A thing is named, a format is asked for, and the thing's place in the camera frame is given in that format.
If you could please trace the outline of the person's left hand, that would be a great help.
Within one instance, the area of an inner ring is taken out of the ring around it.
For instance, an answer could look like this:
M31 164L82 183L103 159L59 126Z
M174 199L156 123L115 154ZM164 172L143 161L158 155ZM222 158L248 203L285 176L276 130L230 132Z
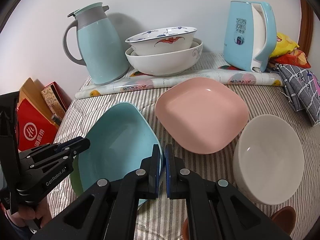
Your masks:
M26 221L40 219L40 227L44 227L49 221L52 220L52 215L49 210L49 204L47 198L44 197L43 200L39 202L36 208L31 207L19 207L18 212L13 215L9 210L5 211L7 217L18 227L26 226Z

